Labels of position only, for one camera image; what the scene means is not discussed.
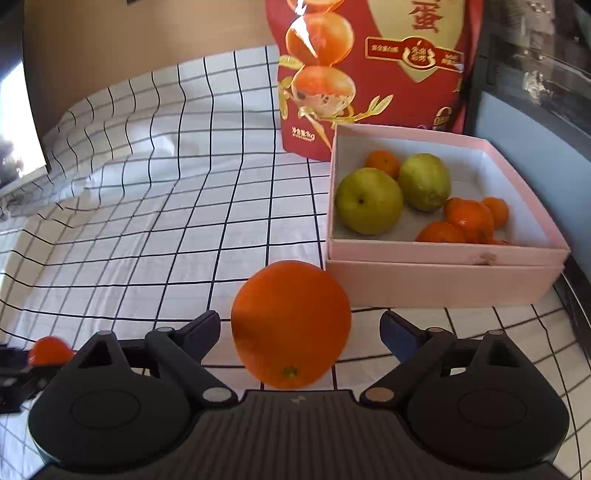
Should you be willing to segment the small red orange mandarin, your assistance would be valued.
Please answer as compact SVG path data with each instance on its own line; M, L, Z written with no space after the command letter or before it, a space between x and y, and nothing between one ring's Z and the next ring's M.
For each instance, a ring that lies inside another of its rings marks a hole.
M29 350L27 361L32 367L63 366L74 357L66 342L54 336L37 340Z

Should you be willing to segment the large navel orange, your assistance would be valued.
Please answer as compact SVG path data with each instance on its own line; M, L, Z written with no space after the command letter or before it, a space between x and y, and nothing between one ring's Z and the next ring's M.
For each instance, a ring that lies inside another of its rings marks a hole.
M294 390L331 370L348 342L352 312L345 290L328 272L283 260L242 285L230 323L249 373L267 386Z

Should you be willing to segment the yellow green pear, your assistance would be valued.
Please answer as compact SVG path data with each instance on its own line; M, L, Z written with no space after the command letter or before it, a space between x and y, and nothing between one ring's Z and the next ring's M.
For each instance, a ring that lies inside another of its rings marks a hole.
M363 167L349 173L335 191L342 225L362 235L380 235L399 222L404 199L397 181L383 171Z

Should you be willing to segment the yellow green lemon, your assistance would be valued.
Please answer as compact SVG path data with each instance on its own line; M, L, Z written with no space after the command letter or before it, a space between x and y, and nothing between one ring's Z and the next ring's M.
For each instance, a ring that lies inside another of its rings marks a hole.
M401 166L398 184L406 203L423 212L442 208L452 190L447 166L438 156L429 153L407 158Z

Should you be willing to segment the pink white gift box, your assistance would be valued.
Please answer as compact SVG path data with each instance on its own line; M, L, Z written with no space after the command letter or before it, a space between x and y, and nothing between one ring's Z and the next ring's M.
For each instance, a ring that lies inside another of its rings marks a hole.
M342 180L370 157L404 162L430 154L451 192L423 212L403 200L401 217L377 235L342 223ZM339 126L332 145L325 269L353 306L489 307L535 303L563 272L569 247L543 204L488 141L429 130Z

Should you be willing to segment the white black checkered tablecloth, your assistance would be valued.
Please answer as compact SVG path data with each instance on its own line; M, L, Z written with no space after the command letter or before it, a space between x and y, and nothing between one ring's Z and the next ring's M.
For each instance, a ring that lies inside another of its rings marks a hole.
M1 341L140 338L270 263L325 263L329 165L283 150L279 53L195 59L112 85L48 135L51 172L1 205Z

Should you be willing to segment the small mandarin in box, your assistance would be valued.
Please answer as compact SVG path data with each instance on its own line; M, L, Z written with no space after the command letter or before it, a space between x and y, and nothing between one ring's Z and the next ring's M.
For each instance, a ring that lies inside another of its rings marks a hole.
M399 178L402 163L394 153L387 150L377 150L367 156L363 166L366 168L381 170L397 180Z

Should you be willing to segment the monitor screen at left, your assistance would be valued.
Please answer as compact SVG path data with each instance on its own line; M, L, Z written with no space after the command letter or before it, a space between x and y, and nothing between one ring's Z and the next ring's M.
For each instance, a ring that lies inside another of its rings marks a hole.
M1 78L1 196L20 191L48 173L35 126L23 61Z

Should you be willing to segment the glass panel computer case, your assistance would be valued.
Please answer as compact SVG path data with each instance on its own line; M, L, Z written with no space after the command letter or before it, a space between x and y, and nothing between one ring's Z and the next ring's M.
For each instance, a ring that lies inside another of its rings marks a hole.
M466 130L505 155L588 275L589 2L485 2Z

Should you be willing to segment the red quail egg snack bag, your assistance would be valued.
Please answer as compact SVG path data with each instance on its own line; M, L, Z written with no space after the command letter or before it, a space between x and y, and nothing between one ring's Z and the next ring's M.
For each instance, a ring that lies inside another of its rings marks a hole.
M283 149L332 157L341 125L459 133L484 2L269 1Z

